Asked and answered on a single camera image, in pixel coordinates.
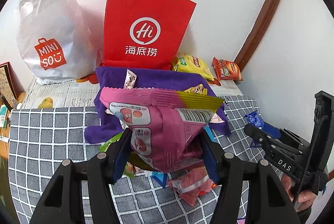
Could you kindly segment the red Haidilao paper bag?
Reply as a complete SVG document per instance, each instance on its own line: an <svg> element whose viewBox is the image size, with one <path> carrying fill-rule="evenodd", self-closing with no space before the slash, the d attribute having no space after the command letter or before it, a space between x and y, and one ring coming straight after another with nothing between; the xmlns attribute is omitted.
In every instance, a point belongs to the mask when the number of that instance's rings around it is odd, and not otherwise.
<svg viewBox="0 0 334 224"><path fill-rule="evenodd" d="M107 0L103 65L169 70L195 7L191 0Z"/></svg>

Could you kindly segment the green snack packet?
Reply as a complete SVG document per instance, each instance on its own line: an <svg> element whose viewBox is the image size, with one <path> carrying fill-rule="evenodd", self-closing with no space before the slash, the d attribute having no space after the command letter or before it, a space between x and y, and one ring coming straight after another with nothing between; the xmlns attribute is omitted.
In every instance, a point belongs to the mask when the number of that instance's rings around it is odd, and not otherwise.
<svg viewBox="0 0 334 224"><path fill-rule="evenodd" d="M120 132L99 148L100 152L105 152L108 155L115 155L112 161L115 181L118 180L122 174L133 178L136 173L134 165L128 161L131 152L133 151L130 145L130 136L126 134L126 137L122 138L122 135L123 132Z"/></svg>

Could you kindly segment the yellow snack packet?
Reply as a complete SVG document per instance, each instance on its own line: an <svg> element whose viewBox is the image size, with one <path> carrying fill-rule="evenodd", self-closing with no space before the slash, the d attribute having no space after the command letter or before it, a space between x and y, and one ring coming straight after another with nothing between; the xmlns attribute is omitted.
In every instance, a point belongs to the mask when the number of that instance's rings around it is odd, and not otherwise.
<svg viewBox="0 0 334 224"><path fill-rule="evenodd" d="M198 95L208 95L208 91L203 86L203 84L199 84L195 87L190 87L190 88L186 89L185 92L195 93L195 94L198 94Z"/></svg>

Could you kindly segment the yellow chips bag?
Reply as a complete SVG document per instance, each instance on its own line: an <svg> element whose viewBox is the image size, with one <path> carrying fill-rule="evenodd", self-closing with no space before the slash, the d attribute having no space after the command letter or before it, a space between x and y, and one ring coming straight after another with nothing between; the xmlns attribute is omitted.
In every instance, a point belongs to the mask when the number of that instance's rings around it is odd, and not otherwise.
<svg viewBox="0 0 334 224"><path fill-rule="evenodd" d="M184 54L181 57L175 57L172 61L172 67L175 72L199 74L206 80L214 81L208 65L195 56Z"/></svg>

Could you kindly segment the small white candy packet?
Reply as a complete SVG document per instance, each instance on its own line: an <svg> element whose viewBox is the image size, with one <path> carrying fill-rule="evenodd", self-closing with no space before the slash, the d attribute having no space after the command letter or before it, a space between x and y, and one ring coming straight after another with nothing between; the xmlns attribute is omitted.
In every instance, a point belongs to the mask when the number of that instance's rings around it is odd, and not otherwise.
<svg viewBox="0 0 334 224"><path fill-rule="evenodd" d="M133 73L130 69L127 69L126 78L123 85L124 89L132 89L135 86L137 75Z"/></svg>

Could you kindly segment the purple towel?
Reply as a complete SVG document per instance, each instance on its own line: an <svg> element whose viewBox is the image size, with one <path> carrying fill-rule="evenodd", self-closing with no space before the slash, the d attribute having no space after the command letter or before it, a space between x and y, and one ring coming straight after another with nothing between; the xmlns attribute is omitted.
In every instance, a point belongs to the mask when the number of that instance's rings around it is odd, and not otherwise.
<svg viewBox="0 0 334 224"><path fill-rule="evenodd" d="M135 88L163 88L177 91L185 91L191 87L202 84L210 96L215 93L207 81L199 74L174 72L171 70L158 69L135 69L131 68L137 79ZM96 68L97 80L100 88L123 88L125 84L127 69L111 66L100 66ZM101 90L95 97L95 109L99 115L100 122L97 125L87 126L84 132L85 141L89 144L97 144L108 141L113 136L122 132L119 119L114 115L105 112L106 107L100 101Z"/></svg>

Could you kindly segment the white Miniso plastic bag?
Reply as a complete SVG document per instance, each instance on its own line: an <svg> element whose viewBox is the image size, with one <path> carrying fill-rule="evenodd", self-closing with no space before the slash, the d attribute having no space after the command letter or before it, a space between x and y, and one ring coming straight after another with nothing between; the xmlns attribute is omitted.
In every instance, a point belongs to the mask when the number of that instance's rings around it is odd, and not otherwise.
<svg viewBox="0 0 334 224"><path fill-rule="evenodd" d="M38 84L80 79L101 62L77 0L20 0L16 36L22 60Z"/></svg>

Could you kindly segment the framed picture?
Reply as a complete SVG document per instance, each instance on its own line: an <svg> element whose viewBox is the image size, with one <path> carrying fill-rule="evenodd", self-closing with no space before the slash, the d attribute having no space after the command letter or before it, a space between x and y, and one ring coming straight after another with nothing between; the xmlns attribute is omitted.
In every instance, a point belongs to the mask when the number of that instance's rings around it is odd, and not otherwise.
<svg viewBox="0 0 334 224"><path fill-rule="evenodd" d="M0 90L9 105L13 108L17 105L17 93L11 76L11 66L5 62L0 66Z"/></svg>

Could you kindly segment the brown wooden door frame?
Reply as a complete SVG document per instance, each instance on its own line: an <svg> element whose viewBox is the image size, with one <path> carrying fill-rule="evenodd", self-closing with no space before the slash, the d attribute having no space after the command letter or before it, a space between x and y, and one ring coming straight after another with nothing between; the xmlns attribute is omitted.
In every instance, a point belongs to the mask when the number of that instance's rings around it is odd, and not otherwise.
<svg viewBox="0 0 334 224"><path fill-rule="evenodd" d="M239 53L234 60L234 62L239 66L241 71L246 67L250 58L253 56L261 40L263 39L272 21L272 18L276 13L279 3L280 0L264 0L264 3L255 20L253 28L251 29L249 35L245 40L245 43L241 47Z"/></svg>

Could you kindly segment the newspaper sheet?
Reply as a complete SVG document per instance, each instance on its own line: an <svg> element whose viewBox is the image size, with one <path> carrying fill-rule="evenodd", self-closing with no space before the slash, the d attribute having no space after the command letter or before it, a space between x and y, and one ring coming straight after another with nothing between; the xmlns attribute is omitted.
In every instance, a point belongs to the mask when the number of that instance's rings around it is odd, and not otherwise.
<svg viewBox="0 0 334 224"><path fill-rule="evenodd" d="M179 80L168 81L166 84L163 81L142 84L138 78L135 81L135 87L184 91L202 84L218 97L243 95L234 81L214 81L210 84L199 75L194 75L194 77L194 80L180 78ZM37 109L44 101L48 102L47 108L93 107L100 87L96 74L80 80L49 85L40 85L34 80L26 91L21 108Z"/></svg>

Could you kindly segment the grey checkered tablecloth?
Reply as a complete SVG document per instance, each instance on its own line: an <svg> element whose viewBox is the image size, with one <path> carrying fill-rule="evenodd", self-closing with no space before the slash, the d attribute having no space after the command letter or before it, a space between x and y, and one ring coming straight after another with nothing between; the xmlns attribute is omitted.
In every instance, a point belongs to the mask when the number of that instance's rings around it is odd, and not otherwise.
<svg viewBox="0 0 334 224"><path fill-rule="evenodd" d="M246 96L228 96L230 136L213 132L227 152L241 160L258 162L264 151L251 146L243 128L245 116L258 111L257 101ZM88 126L98 125L93 107L23 109L13 114L9 142L9 184L20 223L29 223L50 178L64 159L89 160L99 144L85 141ZM181 200L169 187L161 187L143 172L123 176L110 188L121 223L209 223L220 188L198 197L194 205Z"/></svg>

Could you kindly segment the red chips bag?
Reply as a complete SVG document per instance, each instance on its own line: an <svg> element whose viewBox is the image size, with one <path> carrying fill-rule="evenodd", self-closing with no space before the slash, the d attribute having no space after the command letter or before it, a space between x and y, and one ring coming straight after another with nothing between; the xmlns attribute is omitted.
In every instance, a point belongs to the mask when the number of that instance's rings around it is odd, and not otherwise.
<svg viewBox="0 0 334 224"><path fill-rule="evenodd" d="M212 64L219 81L243 81L241 71L236 63L227 60L218 60L214 57Z"/></svg>

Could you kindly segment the large pink snack bag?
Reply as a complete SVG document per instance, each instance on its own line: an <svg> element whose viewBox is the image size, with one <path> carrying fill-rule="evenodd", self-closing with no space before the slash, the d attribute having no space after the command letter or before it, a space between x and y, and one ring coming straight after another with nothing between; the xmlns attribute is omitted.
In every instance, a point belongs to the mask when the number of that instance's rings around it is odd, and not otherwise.
<svg viewBox="0 0 334 224"><path fill-rule="evenodd" d="M163 173L203 164L195 137L224 102L171 89L109 87L100 101L132 131L131 146L139 157Z"/></svg>

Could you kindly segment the blue snack packet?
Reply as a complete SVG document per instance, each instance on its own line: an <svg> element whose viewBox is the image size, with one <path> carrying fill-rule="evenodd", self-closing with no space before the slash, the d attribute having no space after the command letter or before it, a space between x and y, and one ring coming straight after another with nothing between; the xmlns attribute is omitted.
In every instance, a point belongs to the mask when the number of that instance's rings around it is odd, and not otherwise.
<svg viewBox="0 0 334 224"><path fill-rule="evenodd" d="M259 115L258 111L253 111L249 114L245 115L248 124L251 124L257 128L262 129L264 126L264 120L262 117Z"/></svg>

